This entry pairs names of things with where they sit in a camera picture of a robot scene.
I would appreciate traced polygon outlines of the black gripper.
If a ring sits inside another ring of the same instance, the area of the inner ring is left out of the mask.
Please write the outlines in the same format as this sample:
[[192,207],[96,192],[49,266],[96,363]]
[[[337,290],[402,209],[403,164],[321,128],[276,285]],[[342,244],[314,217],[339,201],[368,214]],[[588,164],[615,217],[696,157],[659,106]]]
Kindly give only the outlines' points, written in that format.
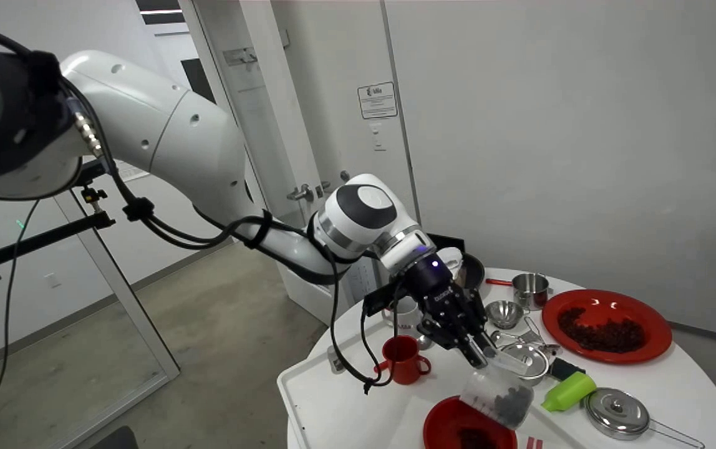
[[459,349],[463,360],[480,369],[483,355],[499,352],[499,334],[485,333],[479,290],[457,282],[463,253],[434,253],[414,262],[402,285],[420,310],[418,330],[444,349]]

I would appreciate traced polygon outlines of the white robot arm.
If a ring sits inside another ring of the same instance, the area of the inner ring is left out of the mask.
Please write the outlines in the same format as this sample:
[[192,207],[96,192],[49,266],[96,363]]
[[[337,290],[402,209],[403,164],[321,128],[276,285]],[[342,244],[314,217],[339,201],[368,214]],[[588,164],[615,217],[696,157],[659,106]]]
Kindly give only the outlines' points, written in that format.
[[59,196],[89,157],[107,174],[127,163],[172,184],[205,219],[312,285],[375,259],[383,305],[415,299],[430,342],[473,367],[489,363],[480,313],[378,178],[349,178],[293,229],[249,198],[244,135],[222,108],[109,53],[59,60],[0,32],[0,202]]

